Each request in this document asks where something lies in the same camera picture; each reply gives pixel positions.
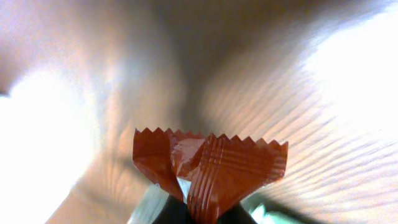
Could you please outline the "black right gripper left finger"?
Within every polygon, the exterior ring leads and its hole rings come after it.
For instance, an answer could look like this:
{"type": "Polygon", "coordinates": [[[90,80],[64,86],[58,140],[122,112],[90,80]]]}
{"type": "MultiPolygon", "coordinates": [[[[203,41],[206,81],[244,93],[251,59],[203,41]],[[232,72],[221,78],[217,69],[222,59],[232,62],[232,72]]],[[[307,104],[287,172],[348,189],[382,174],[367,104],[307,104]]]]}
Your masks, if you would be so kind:
{"type": "Polygon", "coordinates": [[[194,224],[188,207],[179,199],[169,196],[163,209],[152,224],[194,224]]]}

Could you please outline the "red snack bar wrapper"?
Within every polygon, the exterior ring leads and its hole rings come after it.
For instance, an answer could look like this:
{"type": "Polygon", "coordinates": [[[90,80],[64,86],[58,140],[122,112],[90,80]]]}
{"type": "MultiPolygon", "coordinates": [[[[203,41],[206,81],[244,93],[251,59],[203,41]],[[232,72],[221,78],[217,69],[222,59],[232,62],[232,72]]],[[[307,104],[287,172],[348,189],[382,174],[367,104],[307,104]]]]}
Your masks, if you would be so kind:
{"type": "Polygon", "coordinates": [[[289,144],[148,128],[134,133],[132,160],[154,184],[183,202],[195,223],[220,216],[283,178],[289,144]]]}

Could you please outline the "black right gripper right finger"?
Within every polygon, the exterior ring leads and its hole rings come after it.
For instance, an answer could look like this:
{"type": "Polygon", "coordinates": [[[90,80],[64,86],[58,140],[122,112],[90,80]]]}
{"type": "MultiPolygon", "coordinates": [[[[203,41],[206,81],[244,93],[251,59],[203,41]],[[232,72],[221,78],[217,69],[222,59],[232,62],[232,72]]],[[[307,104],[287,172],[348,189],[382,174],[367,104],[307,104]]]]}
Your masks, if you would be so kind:
{"type": "Polygon", "coordinates": [[[239,203],[222,214],[218,218],[217,224],[257,224],[257,222],[239,203]]]}

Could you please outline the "teal wet wipes pack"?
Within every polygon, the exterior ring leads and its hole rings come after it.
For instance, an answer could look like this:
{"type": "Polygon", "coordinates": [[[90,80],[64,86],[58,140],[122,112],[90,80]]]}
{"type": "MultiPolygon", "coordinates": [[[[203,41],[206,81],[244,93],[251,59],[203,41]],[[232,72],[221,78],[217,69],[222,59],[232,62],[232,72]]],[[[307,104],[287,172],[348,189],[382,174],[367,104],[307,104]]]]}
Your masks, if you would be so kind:
{"type": "MultiPolygon", "coordinates": [[[[152,224],[163,209],[169,196],[170,195],[157,184],[151,185],[127,223],[152,224]]],[[[280,212],[268,212],[263,204],[259,204],[255,207],[248,207],[245,204],[242,206],[259,224],[294,224],[299,222],[280,212]]]]}

